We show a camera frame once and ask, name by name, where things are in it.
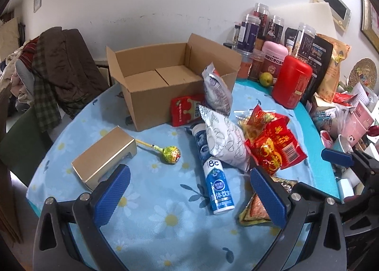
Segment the silver foil snack bag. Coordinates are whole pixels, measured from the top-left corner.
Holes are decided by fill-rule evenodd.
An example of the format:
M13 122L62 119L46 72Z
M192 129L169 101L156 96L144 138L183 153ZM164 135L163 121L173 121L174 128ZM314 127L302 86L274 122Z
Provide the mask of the silver foil snack bag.
M204 80L204 94L208 106L214 111L229 117L233 97L213 63L210 63L203 70L202 78Z

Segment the red crown snack packet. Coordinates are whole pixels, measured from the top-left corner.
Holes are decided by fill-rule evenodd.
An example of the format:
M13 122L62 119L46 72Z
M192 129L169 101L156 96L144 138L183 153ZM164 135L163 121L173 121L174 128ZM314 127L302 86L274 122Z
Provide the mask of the red crown snack packet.
M199 106L205 103L204 94L173 98L170 103L171 124L179 127L200 118Z

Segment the white patterned snack bag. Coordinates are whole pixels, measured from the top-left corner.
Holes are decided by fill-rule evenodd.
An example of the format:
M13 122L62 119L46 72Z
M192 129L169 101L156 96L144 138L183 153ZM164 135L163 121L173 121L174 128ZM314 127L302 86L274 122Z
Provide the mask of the white patterned snack bag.
M228 117L202 105L199 112L206 126L209 153L229 166L247 172L250 155L242 129Z

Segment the green yellow lollipop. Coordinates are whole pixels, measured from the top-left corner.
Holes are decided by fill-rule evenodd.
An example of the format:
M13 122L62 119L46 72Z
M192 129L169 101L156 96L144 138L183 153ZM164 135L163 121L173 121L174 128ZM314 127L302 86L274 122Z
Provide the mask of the green yellow lollipop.
M147 142L144 142L138 139L135 139L135 142L142 144L143 146L152 148L155 151L158 151L162 155L164 161L168 164L176 164L181 158L181 152L178 147L169 146L169 147L161 148L155 144L149 144Z

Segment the brown jacket on chair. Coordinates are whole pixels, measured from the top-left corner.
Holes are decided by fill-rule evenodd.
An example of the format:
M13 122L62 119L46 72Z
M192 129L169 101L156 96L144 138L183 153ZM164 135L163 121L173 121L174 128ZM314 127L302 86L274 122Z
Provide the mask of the brown jacket on chair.
M77 29L52 27L38 38L32 60L33 106L42 132L57 127L63 110L70 118L108 89Z

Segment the packaged yellow waffle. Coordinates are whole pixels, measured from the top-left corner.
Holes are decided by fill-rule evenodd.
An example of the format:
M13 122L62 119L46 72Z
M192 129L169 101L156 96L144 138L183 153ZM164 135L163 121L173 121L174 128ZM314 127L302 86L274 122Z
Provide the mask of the packaged yellow waffle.
M258 136L257 130L252 125L248 124L252 113L253 111L251 109L234 111L238 126L242 129L245 138L250 141L255 140Z

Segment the gold rectangular box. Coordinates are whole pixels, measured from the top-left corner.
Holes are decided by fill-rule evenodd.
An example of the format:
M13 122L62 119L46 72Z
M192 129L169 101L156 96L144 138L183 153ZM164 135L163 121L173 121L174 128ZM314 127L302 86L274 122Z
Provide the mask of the gold rectangular box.
M137 153L135 138L120 127L115 127L100 140L81 153L72 167L81 182L93 191L100 179L125 157Z

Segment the blue cookie packet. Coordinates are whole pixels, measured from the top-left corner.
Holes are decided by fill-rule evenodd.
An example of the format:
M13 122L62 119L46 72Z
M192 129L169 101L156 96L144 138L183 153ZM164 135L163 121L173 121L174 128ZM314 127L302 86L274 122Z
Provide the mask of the blue cookie packet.
M202 165L204 165L204 163L211 157L208 147L206 124L193 124L190 127L186 127L186 132L194 137L199 153L200 162Z

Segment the pink lidded canister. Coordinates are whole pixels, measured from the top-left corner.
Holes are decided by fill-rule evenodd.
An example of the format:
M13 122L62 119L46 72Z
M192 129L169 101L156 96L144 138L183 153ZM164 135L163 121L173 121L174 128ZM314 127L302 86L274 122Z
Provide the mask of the pink lidded canister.
M281 44L265 41L262 47L262 52L265 54L265 58L261 72L270 73L273 76L274 81L276 81L283 65L283 61L289 54L289 51Z

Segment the black standing pouch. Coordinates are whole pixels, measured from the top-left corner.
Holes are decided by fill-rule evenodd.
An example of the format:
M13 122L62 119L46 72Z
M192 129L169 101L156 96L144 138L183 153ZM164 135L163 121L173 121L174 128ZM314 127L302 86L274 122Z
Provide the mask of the black standing pouch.
M308 57L308 65L312 68L312 74L302 97L303 103L311 101L311 97L319 88L329 67L332 52L333 44L316 35Z

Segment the open cardboard box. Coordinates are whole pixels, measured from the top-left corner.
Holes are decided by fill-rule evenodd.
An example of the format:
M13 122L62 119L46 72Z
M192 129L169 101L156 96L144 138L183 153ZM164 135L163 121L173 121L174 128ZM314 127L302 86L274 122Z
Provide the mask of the open cardboard box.
M237 52L195 33L187 42L108 47L106 53L138 132L170 122L173 98L202 93L202 72L210 64L232 90L242 61Z

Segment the gold brown snack packet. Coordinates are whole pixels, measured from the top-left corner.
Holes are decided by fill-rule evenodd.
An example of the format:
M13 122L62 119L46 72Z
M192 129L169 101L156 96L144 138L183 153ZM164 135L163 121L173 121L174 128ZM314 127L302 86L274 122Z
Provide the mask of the gold brown snack packet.
M293 186L298 183L296 180L288 180L275 176L272 176L272 180L281 184L288 193L290 193ZM255 192L253 192L253 195L251 196L251 199L245 209L239 214L238 221L242 226L252 226L271 222L266 209Z

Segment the blue white tablet tube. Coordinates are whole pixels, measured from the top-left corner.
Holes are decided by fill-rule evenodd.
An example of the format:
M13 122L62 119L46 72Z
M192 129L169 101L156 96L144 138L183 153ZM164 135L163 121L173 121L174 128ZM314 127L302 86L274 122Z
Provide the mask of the blue white tablet tube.
M214 215L233 210L235 204L227 183L222 163L210 157L203 164L206 187Z

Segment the red yellow candy bag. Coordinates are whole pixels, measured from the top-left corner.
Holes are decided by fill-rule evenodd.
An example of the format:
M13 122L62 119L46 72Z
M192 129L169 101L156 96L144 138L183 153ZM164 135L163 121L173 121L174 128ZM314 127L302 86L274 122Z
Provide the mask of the red yellow candy bag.
M290 119L277 112L264 111L259 105L248 121L258 133L255 140L245 139L257 165L269 175L299 164L307 158L298 140L288 128Z

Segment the orange powder clear jar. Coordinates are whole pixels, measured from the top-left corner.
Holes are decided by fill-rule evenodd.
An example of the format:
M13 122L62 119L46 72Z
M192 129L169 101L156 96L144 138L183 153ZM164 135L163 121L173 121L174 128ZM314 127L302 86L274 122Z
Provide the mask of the orange powder clear jar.
M237 78L247 79L249 77L249 73L253 64L253 54L238 49L235 49L235 51L242 56L242 61L237 74Z

